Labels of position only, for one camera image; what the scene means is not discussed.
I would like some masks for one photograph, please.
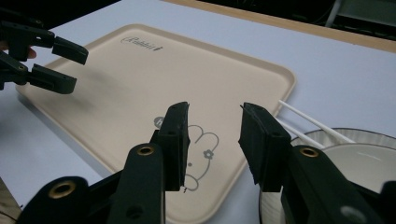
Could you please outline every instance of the beige tray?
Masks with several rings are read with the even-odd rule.
[[[17,89],[111,172],[122,169],[132,147],[149,141],[169,105],[189,102],[186,188],[166,193],[173,223],[210,218],[245,167],[240,105],[276,114],[295,84],[282,66],[141,24],[86,48],[86,65],[65,59],[47,65],[78,78],[72,94]]]

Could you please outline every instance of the white plate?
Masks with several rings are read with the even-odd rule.
[[[379,192],[384,182],[396,180],[396,138],[381,133],[356,129],[335,129],[357,144],[341,145],[322,130],[306,133],[321,143],[324,152],[343,173],[356,184]],[[300,138],[291,141],[293,146],[307,145]],[[260,193],[260,216],[263,224],[284,224],[285,215],[280,193]]]

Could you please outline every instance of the white table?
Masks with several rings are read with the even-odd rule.
[[[396,54],[244,21],[157,0],[121,1],[53,32],[80,45],[123,25],[143,23],[288,67],[297,85],[288,103],[331,127],[396,136]],[[36,49],[33,63],[57,57]],[[79,175],[90,184],[109,173],[34,108],[13,84],[0,91],[0,176],[18,204],[51,180]],[[287,110],[278,116],[302,132],[316,127]],[[259,223],[259,188],[248,168],[207,223]]]

